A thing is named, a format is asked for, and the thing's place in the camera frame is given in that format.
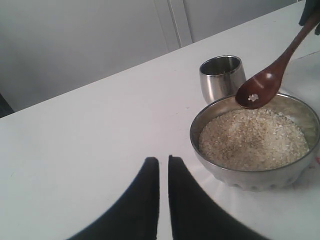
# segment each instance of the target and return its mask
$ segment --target uncooked rice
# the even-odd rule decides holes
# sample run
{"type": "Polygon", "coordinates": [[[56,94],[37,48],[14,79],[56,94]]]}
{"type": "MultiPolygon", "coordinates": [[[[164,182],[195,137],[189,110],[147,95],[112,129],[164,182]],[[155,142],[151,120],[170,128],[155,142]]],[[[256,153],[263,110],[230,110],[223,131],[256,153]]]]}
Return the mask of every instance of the uncooked rice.
{"type": "Polygon", "coordinates": [[[270,109],[234,110],[202,130],[199,150],[213,163],[241,171],[263,171],[290,164],[309,150],[304,133],[270,109]]]}

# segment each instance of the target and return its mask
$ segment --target spoon handle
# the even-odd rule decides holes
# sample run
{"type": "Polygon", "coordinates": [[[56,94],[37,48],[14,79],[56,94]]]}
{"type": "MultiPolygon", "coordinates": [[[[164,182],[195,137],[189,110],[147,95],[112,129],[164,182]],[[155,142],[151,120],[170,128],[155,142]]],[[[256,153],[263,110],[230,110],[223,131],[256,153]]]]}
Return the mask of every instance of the spoon handle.
{"type": "Polygon", "coordinates": [[[297,36],[293,39],[291,44],[287,47],[287,49],[279,56],[279,58],[274,62],[274,64],[281,62],[281,67],[283,71],[286,69],[290,58],[300,45],[300,43],[305,39],[305,37],[311,32],[315,26],[320,23],[320,9],[316,10],[306,21],[303,28],[299,31],[297,36]]]}

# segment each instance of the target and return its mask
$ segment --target bowl rim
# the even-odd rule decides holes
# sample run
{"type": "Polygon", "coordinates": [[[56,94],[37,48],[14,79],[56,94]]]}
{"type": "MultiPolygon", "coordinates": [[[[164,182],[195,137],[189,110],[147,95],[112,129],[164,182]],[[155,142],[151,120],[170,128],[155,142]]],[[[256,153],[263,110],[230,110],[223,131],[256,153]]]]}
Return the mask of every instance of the bowl rim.
{"type": "Polygon", "coordinates": [[[190,130],[189,130],[189,138],[190,138],[190,141],[191,141],[191,144],[192,144],[193,149],[196,151],[196,153],[197,153],[200,157],[202,157],[202,158],[203,158],[206,162],[208,162],[209,164],[212,164],[212,165],[214,165],[214,166],[216,166],[216,167],[218,167],[218,168],[220,168],[220,169],[224,169],[224,170],[226,170],[226,171],[238,172],[238,173],[240,173],[240,172],[241,172],[241,173],[269,173],[269,172],[272,172],[272,171],[278,171],[278,170],[280,170],[280,169],[284,169],[284,168],[286,168],[286,167],[288,167],[288,166],[291,166],[291,165],[293,165],[293,164],[296,164],[297,162],[300,162],[302,159],[304,159],[304,158],[307,157],[309,154],[311,154],[311,152],[313,152],[314,149],[315,149],[315,148],[318,146],[318,144],[319,144],[319,141],[320,141],[320,119],[319,119],[319,116],[318,116],[318,114],[313,110],[312,107],[310,107],[307,103],[305,103],[304,101],[302,101],[302,100],[300,100],[300,99],[298,99],[298,98],[296,98],[296,97],[294,97],[294,96],[291,96],[291,95],[288,95],[288,94],[285,94],[285,93],[280,93],[280,92],[278,92],[276,95],[277,95],[277,96],[281,96],[281,97],[286,97],[286,98],[293,99],[293,100],[295,100],[295,101],[297,101],[297,102],[305,105],[305,106],[310,110],[310,112],[313,113],[314,118],[315,118],[315,120],[317,121],[317,125],[318,125],[318,130],[319,130],[319,131],[318,131],[318,134],[317,134],[317,136],[316,136],[315,144],[314,144],[314,146],[313,146],[311,149],[309,149],[309,151],[308,151],[306,154],[304,154],[302,157],[300,157],[300,158],[298,158],[297,160],[295,160],[294,162],[291,162],[291,163],[289,163],[289,164],[287,164],[287,165],[284,165],[284,166],[280,166],[280,167],[272,168],[272,169],[267,169],[267,170],[255,170],[255,171],[235,170],[235,169],[223,167],[223,166],[221,166],[221,165],[219,165],[219,164],[216,164],[216,163],[213,163],[211,160],[207,159],[207,158],[198,150],[198,148],[196,147],[196,145],[195,145],[195,143],[194,143],[194,140],[193,140],[193,137],[192,137],[192,129],[193,129],[193,126],[196,124],[196,121],[197,121],[197,119],[200,117],[200,115],[201,115],[203,112],[205,112],[208,108],[210,108],[212,105],[214,105],[214,104],[216,104],[216,103],[218,103],[218,102],[220,102],[220,101],[222,101],[222,100],[225,100],[225,99],[234,98],[236,95],[225,96],[225,97],[222,97],[222,98],[220,98],[220,99],[218,99],[218,100],[216,100],[216,101],[208,104],[205,108],[203,108],[203,109],[195,116],[195,118],[193,119],[192,124],[191,124],[191,126],[190,126],[190,130]]]}

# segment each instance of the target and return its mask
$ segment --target metal bowl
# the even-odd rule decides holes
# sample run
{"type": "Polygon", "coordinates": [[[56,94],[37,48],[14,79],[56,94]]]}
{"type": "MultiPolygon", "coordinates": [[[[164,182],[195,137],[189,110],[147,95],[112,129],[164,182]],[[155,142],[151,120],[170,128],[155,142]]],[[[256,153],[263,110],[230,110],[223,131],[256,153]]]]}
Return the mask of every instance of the metal bowl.
{"type": "Polygon", "coordinates": [[[301,128],[309,151],[293,163],[262,171],[232,170],[207,159],[199,151],[199,136],[203,128],[212,119],[229,111],[241,109],[236,103],[235,96],[224,97],[205,107],[195,117],[190,128],[190,140],[197,158],[216,179],[229,186],[254,192],[282,188],[296,181],[302,171],[315,159],[320,147],[320,121],[315,111],[303,101],[282,93],[278,93],[266,107],[276,113],[283,113],[301,128]]]}

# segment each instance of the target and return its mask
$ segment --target black object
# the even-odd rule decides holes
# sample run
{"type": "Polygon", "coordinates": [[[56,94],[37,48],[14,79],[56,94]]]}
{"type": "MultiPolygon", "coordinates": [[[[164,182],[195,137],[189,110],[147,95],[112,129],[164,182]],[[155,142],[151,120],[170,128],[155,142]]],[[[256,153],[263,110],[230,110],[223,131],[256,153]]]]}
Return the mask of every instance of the black object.
{"type": "Polygon", "coordinates": [[[169,206],[174,240],[266,240],[222,210],[180,157],[169,156],[169,206]]]}
{"type": "Polygon", "coordinates": [[[7,115],[13,114],[14,111],[4,99],[4,97],[0,94],[0,118],[3,118],[7,115]]]}
{"type": "Polygon", "coordinates": [[[118,201],[69,240],[155,240],[158,218],[159,162],[148,157],[118,201]]]}
{"type": "MultiPolygon", "coordinates": [[[[302,15],[299,21],[299,25],[300,26],[305,25],[306,21],[311,16],[311,14],[318,9],[320,9],[320,0],[306,0],[302,15]]],[[[315,28],[314,33],[316,35],[320,34],[320,24],[318,24],[318,26],[315,28]]]]}

